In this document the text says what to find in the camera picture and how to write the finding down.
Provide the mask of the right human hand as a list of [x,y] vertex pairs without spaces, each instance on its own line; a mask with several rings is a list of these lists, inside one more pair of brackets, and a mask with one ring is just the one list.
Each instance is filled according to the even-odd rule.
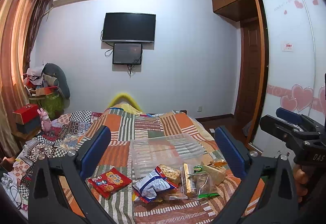
[[298,202],[308,194],[307,184],[314,172],[314,167],[296,164],[293,167],[293,178],[297,190]]

